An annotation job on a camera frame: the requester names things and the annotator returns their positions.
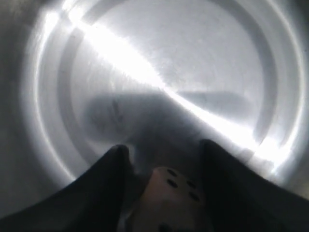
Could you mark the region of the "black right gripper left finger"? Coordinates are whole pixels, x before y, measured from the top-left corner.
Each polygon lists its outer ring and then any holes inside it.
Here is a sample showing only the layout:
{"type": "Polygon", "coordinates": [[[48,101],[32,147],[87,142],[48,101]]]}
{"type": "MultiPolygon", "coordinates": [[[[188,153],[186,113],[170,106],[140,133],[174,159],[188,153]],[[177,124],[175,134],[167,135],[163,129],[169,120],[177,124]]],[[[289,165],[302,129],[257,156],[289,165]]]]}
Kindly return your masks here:
{"type": "Polygon", "coordinates": [[[129,150],[116,145],[67,187],[2,218],[2,232],[115,232],[125,195],[129,150]]]}

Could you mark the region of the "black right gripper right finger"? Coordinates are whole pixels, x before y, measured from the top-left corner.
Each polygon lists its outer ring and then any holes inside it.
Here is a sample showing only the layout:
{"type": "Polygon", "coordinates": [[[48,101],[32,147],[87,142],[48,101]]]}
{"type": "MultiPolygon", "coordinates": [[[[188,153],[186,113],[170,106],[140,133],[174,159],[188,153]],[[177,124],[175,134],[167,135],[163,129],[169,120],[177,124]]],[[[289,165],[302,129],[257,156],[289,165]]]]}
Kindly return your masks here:
{"type": "Polygon", "coordinates": [[[307,232],[309,202],[263,179],[212,140],[200,142],[201,182],[216,232],[307,232]]]}

